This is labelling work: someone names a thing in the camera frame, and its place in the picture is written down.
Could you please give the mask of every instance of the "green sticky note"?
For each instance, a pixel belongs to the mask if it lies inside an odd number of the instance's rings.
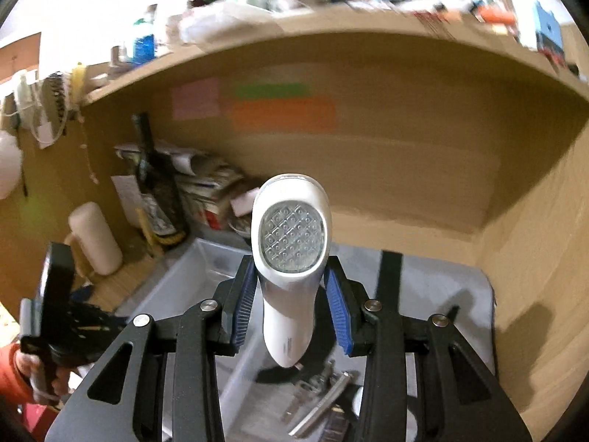
[[[239,85],[234,92],[235,98],[245,100],[307,98],[311,95],[303,83]]]

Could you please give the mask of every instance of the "blue bottle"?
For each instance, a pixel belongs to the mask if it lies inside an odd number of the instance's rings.
[[[153,21],[157,5],[148,7],[143,18],[133,23],[133,64],[139,66],[155,58]]]

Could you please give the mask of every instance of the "plastic bag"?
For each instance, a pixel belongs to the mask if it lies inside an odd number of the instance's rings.
[[[21,178],[22,151],[17,139],[0,130],[0,199],[5,199]]]
[[[207,6],[192,8],[179,23],[183,43],[205,43],[215,34],[239,25],[256,25],[272,21],[272,13],[256,6],[216,1]]]

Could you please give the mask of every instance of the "metal screw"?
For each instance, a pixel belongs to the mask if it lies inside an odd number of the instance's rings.
[[[434,314],[432,316],[432,322],[438,327],[446,327],[450,324],[450,320],[444,314]]]
[[[207,299],[206,301],[202,301],[200,303],[201,311],[209,312],[214,311],[219,306],[219,303],[214,299]]]
[[[136,327],[143,327],[149,324],[149,316],[147,314],[139,314],[133,319],[133,325]]]
[[[376,299],[369,299],[364,303],[364,307],[370,312],[378,312],[382,309],[382,304],[381,301],[377,301]]]

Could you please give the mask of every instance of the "white plastic container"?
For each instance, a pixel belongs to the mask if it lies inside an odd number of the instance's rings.
[[[0,199],[7,197],[21,179],[22,151],[17,139],[0,131]]]
[[[98,204],[91,201],[74,209],[69,223],[72,234],[97,274],[108,276],[121,267],[123,253]]]

